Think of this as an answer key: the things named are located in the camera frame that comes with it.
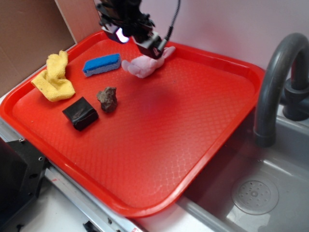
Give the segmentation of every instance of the sponge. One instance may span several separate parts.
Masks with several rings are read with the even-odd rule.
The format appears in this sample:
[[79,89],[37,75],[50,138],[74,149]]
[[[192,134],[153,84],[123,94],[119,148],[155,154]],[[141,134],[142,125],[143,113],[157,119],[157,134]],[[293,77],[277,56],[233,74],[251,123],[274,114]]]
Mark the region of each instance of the sponge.
[[118,69],[121,65],[120,54],[113,54],[96,59],[91,59],[85,63],[83,72],[86,76],[92,76],[98,73],[105,73]]
[[46,61],[46,70],[40,72],[31,83],[51,102],[69,99],[75,94],[74,87],[65,77],[68,53],[51,54]]

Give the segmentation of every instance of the pink stuffed toy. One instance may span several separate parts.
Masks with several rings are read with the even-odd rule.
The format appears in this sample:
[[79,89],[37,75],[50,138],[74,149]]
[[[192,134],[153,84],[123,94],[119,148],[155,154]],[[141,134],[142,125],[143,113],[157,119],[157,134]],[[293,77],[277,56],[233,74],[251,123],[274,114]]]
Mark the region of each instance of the pink stuffed toy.
[[125,71],[129,71],[129,73],[139,78],[145,78],[156,69],[160,68],[164,64],[165,59],[169,57],[175,49],[175,47],[164,48],[163,55],[159,59],[152,59],[143,55],[133,59],[131,62],[123,60],[121,66]]

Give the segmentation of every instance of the white wall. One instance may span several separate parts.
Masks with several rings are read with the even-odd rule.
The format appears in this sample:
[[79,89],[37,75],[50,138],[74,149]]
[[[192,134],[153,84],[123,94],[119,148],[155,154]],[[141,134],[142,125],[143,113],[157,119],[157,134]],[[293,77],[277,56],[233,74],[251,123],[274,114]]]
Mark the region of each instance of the white wall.
[[[165,36],[177,0],[142,0]],[[289,33],[309,37],[309,0],[182,0],[171,41],[266,68]]]

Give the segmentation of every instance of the blue sponge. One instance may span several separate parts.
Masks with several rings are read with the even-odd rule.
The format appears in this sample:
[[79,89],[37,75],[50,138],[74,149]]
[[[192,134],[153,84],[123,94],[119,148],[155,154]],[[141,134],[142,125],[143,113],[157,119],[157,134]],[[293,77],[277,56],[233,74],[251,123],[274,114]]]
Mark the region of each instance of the blue sponge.
[[120,54],[113,54],[96,59],[91,59],[85,63],[83,72],[86,76],[108,72],[118,69],[121,65]]

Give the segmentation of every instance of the black bracket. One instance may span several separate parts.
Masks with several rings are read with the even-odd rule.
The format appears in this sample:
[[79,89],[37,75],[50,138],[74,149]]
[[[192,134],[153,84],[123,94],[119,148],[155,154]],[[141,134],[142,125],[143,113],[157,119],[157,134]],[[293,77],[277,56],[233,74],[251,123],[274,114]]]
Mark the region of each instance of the black bracket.
[[5,162],[7,165],[10,165],[10,168],[4,173],[3,171],[1,172],[1,191],[12,191],[12,185],[10,185],[10,183],[5,183],[5,180],[7,180],[10,175],[18,182],[18,187],[13,189],[14,194],[1,195],[2,197],[5,196],[5,199],[0,199],[1,231],[9,220],[30,202],[38,198],[47,160],[38,149],[24,139],[8,143],[0,139],[0,152],[2,153],[0,162]]

